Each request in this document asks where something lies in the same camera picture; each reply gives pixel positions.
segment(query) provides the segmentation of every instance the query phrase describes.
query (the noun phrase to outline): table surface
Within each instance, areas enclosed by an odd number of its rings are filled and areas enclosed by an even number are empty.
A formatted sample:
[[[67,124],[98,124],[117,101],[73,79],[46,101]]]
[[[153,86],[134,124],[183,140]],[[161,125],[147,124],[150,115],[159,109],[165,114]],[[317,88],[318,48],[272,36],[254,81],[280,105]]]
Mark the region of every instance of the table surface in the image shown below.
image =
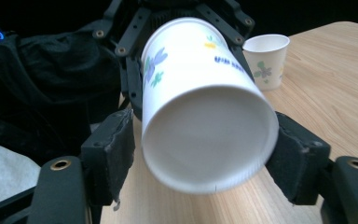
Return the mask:
[[[358,24],[336,22],[290,36],[282,86],[266,91],[275,110],[320,136],[330,158],[358,157]],[[102,223],[322,223],[320,207],[290,204],[264,168],[246,183],[212,195],[187,195],[148,171],[134,122],[135,162],[121,206],[103,210]]]

